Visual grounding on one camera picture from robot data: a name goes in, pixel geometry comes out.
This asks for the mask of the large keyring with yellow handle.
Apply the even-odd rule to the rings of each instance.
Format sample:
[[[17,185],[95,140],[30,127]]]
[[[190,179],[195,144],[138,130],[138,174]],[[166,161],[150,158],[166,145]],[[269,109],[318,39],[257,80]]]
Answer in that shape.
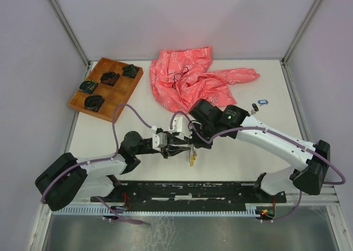
[[[186,151],[186,161],[189,163],[190,167],[193,167],[197,159],[197,151],[194,145],[188,145],[188,150]]]

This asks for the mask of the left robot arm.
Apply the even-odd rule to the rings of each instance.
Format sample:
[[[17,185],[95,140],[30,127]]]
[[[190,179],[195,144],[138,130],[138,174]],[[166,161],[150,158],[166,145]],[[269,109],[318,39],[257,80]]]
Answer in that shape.
[[[70,203],[94,196],[109,201],[121,198],[122,188],[117,175],[133,171],[139,154],[160,153],[164,158],[189,150],[191,134],[157,130],[151,138],[142,138],[136,131],[128,132],[116,154],[103,158],[76,158],[67,152],[59,156],[35,180],[42,195],[41,202],[52,211]]]

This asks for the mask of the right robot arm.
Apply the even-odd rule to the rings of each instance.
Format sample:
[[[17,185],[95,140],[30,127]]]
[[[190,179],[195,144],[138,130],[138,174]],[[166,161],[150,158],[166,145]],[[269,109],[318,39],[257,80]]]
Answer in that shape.
[[[224,110],[204,99],[189,110],[197,121],[192,142],[197,148],[210,149],[217,137],[238,139],[278,156],[290,166],[274,173],[259,175],[253,188],[255,199],[266,202],[282,191],[298,189],[308,195],[319,195],[328,171],[330,144],[298,140],[269,127],[235,105]]]

